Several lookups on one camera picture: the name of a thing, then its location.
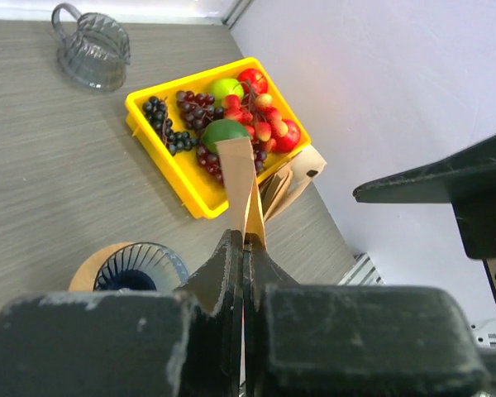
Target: white wall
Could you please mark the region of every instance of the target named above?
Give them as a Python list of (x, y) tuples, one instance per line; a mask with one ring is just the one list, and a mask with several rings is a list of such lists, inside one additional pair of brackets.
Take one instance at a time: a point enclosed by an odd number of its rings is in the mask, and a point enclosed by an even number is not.
[[(202, 23), (220, 19), (235, 0), (68, 0), (81, 12), (102, 12), (120, 22)], [(0, 19), (49, 21), (64, 0), (0, 0)]]
[(496, 0), (255, 0), (232, 32), (326, 157), (317, 188), (353, 249), (387, 283), (436, 285), (470, 319), (496, 316), (449, 205), (351, 195), (496, 133)]

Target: yellow plastic basket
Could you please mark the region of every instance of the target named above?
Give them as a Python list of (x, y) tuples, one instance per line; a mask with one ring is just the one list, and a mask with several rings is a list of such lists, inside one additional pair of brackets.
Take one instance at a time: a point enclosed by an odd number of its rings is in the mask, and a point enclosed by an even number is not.
[(257, 177), (257, 181), (261, 183), (278, 170), (281, 165), (288, 162), (305, 146), (310, 144), (311, 139), (257, 59), (245, 58), (238, 60), (237, 62), (205, 70), (155, 87), (141, 89), (130, 93), (126, 97), (125, 106), (129, 111), (126, 116), (126, 123), (132, 130), (132, 135), (138, 138), (143, 147), (145, 147), (152, 160), (195, 218), (213, 219), (226, 211), (228, 208), (226, 191), (211, 175), (198, 166), (195, 150), (183, 151), (175, 156), (168, 152), (145, 119), (141, 111), (141, 105), (153, 95), (158, 98), (167, 98), (166, 104), (169, 109), (169, 117), (173, 120), (173, 129), (183, 131), (185, 129), (184, 123), (180, 119), (179, 110), (176, 106), (177, 91), (181, 89), (191, 90), (194, 93), (206, 93), (208, 85), (214, 79), (222, 77), (236, 78), (241, 71), (248, 68), (258, 69), (265, 75), (268, 80), (268, 93), (274, 98), (273, 106), (281, 112), (283, 118), (294, 121), (301, 130), (299, 143), (291, 152), (269, 154), (265, 161), (265, 170)]

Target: round cork coaster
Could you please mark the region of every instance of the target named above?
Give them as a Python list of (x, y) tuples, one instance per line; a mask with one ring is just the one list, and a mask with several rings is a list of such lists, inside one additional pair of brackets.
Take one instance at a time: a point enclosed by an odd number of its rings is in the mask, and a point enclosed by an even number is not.
[(130, 244), (132, 244), (132, 242), (118, 242), (117, 244), (105, 246), (91, 255), (75, 272), (74, 278), (69, 283), (68, 291), (92, 292), (93, 282), (101, 265), (114, 252), (121, 250), (124, 246), (128, 246)]

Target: gray wood surface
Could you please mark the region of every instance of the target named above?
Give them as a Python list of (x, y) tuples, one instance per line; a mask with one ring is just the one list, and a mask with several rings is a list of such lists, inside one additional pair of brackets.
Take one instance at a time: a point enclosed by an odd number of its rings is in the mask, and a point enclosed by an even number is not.
[[(125, 85), (101, 95), (58, 71), (49, 22), (0, 22), (0, 308), (66, 289), (78, 266), (120, 241), (160, 242), (197, 269), (227, 213), (192, 218), (125, 124), (131, 91), (241, 58), (219, 26), (128, 25)], [(351, 252), (311, 187), (269, 222), (269, 253), (300, 282), (336, 283)]]

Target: glass pitcher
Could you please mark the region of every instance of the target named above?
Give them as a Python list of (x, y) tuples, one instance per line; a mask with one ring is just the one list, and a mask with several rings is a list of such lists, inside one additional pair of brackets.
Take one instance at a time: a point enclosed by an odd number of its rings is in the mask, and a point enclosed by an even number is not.
[[(60, 22), (65, 10), (77, 20), (68, 34)], [(51, 14), (51, 24), (62, 38), (57, 60), (62, 70), (79, 84), (103, 92), (120, 88), (125, 82), (126, 66), (131, 63), (129, 36), (123, 26), (107, 15), (79, 10), (63, 2)]]

